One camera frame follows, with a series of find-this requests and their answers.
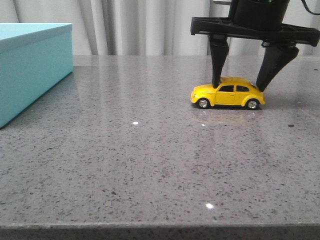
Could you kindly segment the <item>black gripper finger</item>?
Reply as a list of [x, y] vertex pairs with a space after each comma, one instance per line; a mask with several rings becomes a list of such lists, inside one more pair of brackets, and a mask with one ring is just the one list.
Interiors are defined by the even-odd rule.
[[264, 92], [272, 79], [299, 53], [295, 42], [264, 46], [265, 54], [256, 79], [256, 86]]
[[212, 86], [217, 88], [221, 81], [221, 73], [229, 53], [226, 35], [209, 35], [209, 46], [212, 61]]

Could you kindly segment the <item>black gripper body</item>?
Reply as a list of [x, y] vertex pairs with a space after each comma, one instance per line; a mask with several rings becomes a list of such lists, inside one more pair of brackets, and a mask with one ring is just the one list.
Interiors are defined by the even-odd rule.
[[283, 23], [288, 5], [288, 0], [232, 0], [228, 17], [193, 17], [190, 33], [207, 35], [216, 46], [226, 46], [228, 38], [261, 40], [267, 47], [317, 46], [319, 30]]

